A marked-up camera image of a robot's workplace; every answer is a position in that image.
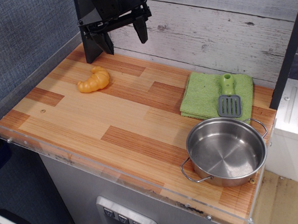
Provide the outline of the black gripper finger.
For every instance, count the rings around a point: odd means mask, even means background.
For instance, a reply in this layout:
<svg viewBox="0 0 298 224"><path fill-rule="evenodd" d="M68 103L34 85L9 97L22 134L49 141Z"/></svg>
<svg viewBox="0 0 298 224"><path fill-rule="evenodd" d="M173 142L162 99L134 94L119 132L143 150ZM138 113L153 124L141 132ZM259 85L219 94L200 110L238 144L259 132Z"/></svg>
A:
<svg viewBox="0 0 298 224"><path fill-rule="evenodd" d="M107 33L93 34L92 38L106 54L114 55L113 42Z"/></svg>
<svg viewBox="0 0 298 224"><path fill-rule="evenodd" d="M147 26L146 26L148 17L145 14L139 14L135 12L132 12L132 17L133 17L133 22L132 22L133 27L137 33L137 36L140 39L140 42L144 44L148 40Z"/></svg>

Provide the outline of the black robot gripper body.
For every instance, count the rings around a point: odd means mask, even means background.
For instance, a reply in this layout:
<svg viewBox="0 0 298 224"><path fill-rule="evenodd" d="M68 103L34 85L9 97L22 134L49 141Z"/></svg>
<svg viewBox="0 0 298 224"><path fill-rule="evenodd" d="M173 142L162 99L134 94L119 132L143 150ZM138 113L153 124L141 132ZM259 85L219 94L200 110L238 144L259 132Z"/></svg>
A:
<svg viewBox="0 0 298 224"><path fill-rule="evenodd" d="M91 0L95 9L78 21L88 37L132 24L132 12L151 16L147 0Z"/></svg>

